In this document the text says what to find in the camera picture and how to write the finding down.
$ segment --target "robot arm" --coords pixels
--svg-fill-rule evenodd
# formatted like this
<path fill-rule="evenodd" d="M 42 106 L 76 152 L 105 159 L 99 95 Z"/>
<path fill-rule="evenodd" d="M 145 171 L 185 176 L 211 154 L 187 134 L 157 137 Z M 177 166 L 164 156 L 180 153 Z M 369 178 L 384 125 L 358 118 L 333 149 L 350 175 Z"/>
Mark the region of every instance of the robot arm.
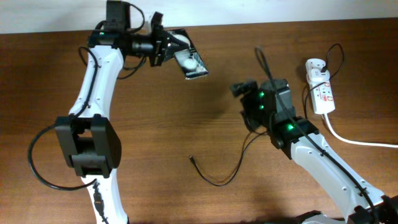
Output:
<path fill-rule="evenodd" d="M 379 205 L 383 202 L 381 197 L 384 193 L 359 176 L 334 152 L 321 134 L 312 133 L 309 136 L 319 146 L 326 149 L 327 153 L 333 156 L 334 159 L 354 176 L 362 185 L 362 188 L 366 189 L 374 205 Z M 369 208 L 369 204 L 347 175 L 328 158 L 322 156 L 308 139 L 301 137 L 296 143 L 292 143 L 291 156 L 293 161 L 302 166 L 333 199 L 345 220 L 348 220 L 348 216 L 355 213 L 357 206 L 365 209 Z"/>
<path fill-rule="evenodd" d="M 88 41 L 87 69 L 78 98 L 69 116 L 58 117 L 54 125 L 67 165 L 85 184 L 94 183 L 88 191 L 97 224 L 129 223 L 116 175 L 121 142 L 109 122 L 112 95 L 125 58 L 147 57 L 154 67 L 175 57 L 186 79 L 208 74 L 185 30 L 165 31 L 162 14 L 154 14 L 151 33 L 131 32 L 130 6 L 128 2 L 107 2 L 106 20 L 98 24 Z M 187 61 L 195 66 L 184 67 Z"/>
<path fill-rule="evenodd" d="M 370 201 L 375 205 L 377 217 L 383 223 L 398 220 L 398 196 L 389 198 L 359 176 L 344 162 L 325 141 L 319 130 L 308 120 L 295 116 L 292 96 L 286 80 L 270 80 L 260 86 L 253 80 L 231 86 L 235 97 L 243 95 L 241 112 L 248 130 L 253 131 L 259 126 L 267 128 L 271 143 L 281 149 L 284 154 L 302 166 L 322 186 L 340 209 L 347 223 L 374 223 L 374 215 L 368 208 L 370 204 L 354 182 L 324 153 L 343 167 L 365 189 Z M 287 116 L 289 113 L 295 124 Z M 299 128 L 320 146 L 325 152 L 319 151 Z M 313 215 L 299 223 L 334 223 L 326 222 L 322 214 Z"/>

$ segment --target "wall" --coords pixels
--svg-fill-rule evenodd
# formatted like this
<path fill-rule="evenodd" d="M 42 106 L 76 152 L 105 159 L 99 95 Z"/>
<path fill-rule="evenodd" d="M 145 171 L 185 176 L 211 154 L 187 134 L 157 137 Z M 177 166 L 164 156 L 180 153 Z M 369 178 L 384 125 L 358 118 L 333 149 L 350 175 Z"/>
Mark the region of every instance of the wall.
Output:
<path fill-rule="evenodd" d="M 164 26 L 398 17 L 397 0 L 136 0 Z M 88 30 L 105 17 L 105 0 L 3 0 L 0 33 Z M 133 24 L 141 19 L 132 10 Z"/>

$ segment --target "white cable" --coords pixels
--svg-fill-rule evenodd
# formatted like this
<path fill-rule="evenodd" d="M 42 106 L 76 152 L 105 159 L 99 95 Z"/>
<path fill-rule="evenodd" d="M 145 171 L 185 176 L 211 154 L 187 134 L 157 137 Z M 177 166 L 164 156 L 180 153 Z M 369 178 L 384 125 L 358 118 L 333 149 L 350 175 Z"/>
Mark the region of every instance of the white cable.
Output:
<path fill-rule="evenodd" d="M 329 121 L 329 117 L 328 115 L 325 113 L 323 114 L 323 119 L 325 119 L 326 121 L 326 125 L 328 126 L 330 132 L 332 133 L 332 135 L 334 135 L 336 138 L 338 138 L 339 140 L 343 141 L 343 142 L 347 142 L 350 144 L 357 144 L 360 146 L 378 146 L 378 147 L 393 147 L 393 148 L 398 148 L 398 145 L 393 145 L 393 144 L 382 144 L 382 143 L 371 143 L 371 142 L 359 142 L 359 141 L 352 141 L 352 140 L 348 140 L 345 139 L 341 136 L 339 136 L 338 134 L 335 133 L 335 130 L 333 130 L 333 128 L 331 127 L 330 121 Z"/>

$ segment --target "wood grain surface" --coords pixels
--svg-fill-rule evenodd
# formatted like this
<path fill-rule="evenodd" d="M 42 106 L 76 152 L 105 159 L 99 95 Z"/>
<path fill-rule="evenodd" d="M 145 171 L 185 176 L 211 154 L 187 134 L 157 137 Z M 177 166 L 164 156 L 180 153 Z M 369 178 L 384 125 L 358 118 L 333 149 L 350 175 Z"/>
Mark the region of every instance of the wood grain surface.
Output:
<path fill-rule="evenodd" d="M 274 77 L 289 81 L 297 114 L 303 115 L 306 59 L 325 58 L 332 44 L 341 43 L 346 62 L 332 81 L 335 131 L 348 139 L 398 143 L 398 19 L 187 30 L 208 65 L 207 78 L 185 80 L 172 60 L 157 68 L 145 65 L 116 84 L 111 122 L 123 145 L 118 181 L 130 220 L 240 223 L 311 210 L 341 217 L 324 190 L 268 137 L 250 147 L 236 179 L 222 188 L 202 180 L 188 156 L 214 180 L 234 169 L 248 131 L 229 86 L 266 79 L 254 57 L 257 45 Z M 35 179 L 27 163 L 32 138 L 65 116 L 80 91 L 86 68 L 77 48 L 89 34 L 0 35 L 0 223 L 95 223 L 86 190 L 52 190 Z M 340 59 L 333 51 L 330 70 Z M 397 149 L 343 143 L 308 108 L 310 120 L 354 170 L 387 195 L 398 194 Z M 66 166 L 55 132 L 40 139 L 34 160 L 49 181 L 81 184 Z"/>

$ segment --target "power strip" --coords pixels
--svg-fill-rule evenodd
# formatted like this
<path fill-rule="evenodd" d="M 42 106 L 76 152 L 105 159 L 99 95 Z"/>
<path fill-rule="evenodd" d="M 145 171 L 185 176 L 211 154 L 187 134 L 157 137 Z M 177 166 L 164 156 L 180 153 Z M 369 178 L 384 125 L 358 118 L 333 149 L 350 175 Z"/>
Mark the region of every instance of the power strip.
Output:
<path fill-rule="evenodd" d="M 325 61 L 322 59 L 311 58 L 305 62 L 310 90 L 320 83 L 325 82 L 311 91 L 312 106 L 316 114 L 327 114 L 336 109 L 329 82 L 330 73 L 328 70 L 323 73 L 321 72 L 324 66 Z"/>

